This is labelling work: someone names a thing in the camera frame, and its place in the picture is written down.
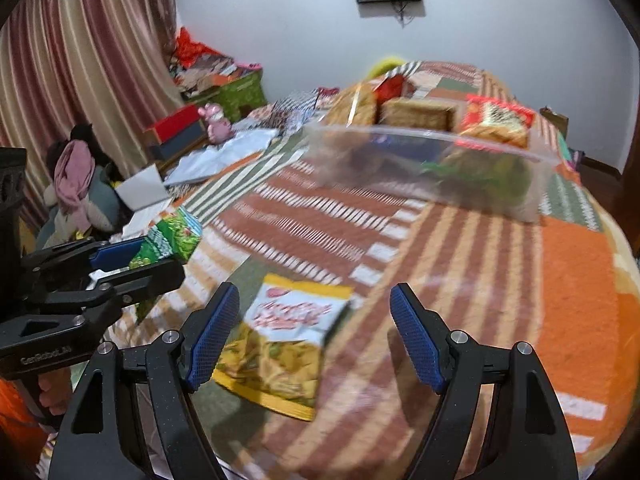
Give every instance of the bed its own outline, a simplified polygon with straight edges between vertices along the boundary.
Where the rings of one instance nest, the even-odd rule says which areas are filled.
[[[414,62],[387,76],[420,72],[434,82],[428,97],[479,93],[514,100],[494,76],[466,64]],[[389,316],[389,288],[406,281],[452,329],[483,344],[533,344],[586,476],[636,405],[640,274],[622,231],[566,162],[562,136],[541,117],[536,128],[563,161],[539,224],[319,188],[302,134],[287,136],[184,199],[205,229],[183,286],[163,296],[142,322],[133,309],[125,311],[108,335],[124,348],[179,329],[224,280],[238,286],[241,310],[268,272],[352,286],[348,316],[325,348],[312,422],[269,412],[213,381],[193,402],[217,455],[246,478],[401,478],[436,404],[430,388],[418,383]],[[292,200],[314,197],[322,200]],[[331,216],[335,205],[374,221]],[[354,251],[336,254],[317,234],[339,236]],[[461,476],[473,471],[491,392],[483,387]]]

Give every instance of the striped curtain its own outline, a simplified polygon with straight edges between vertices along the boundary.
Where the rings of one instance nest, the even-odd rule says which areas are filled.
[[[48,147],[78,123],[129,176],[147,160],[136,133],[181,106],[166,68],[174,0],[21,0],[0,30],[0,145],[28,149],[22,216],[47,217]]]

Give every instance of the silver bolt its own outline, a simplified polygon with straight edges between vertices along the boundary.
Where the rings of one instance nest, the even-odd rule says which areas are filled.
[[[451,332],[451,340],[454,343],[462,345],[469,341],[469,336],[465,332],[462,332],[462,330],[454,330],[453,332]]]
[[[180,337],[180,333],[178,331],[169,330],[168,332],[165,332],[164,334],[162,334],[162,341],[164,341],[165,343],[174,343],[178,341],[179,337]]]
[[[518,349],[518,352],[523,355],[529,355],[531,352],[533,352],[533,347],[525,341],[520,341],[516,345],[516,348]]]
[[[113,350],[113,343],[111,341],[105,341],[104,343],[100,343],[98,345],[98,354],[108,354]]]

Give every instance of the yellow snack bag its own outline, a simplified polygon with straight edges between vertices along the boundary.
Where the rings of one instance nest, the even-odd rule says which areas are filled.
[[[267,274],[213,379],[245,399],[313,420],[324,338],[351,288]]]

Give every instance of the pink plush toy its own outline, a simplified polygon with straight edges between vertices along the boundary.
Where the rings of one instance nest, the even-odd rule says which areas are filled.
[[[211,144],[222,144],[234,136],[231,122],[225,118],[220,105],[207,103],[204,108],[198,108],[198,114],[207,123],[207,135]]]

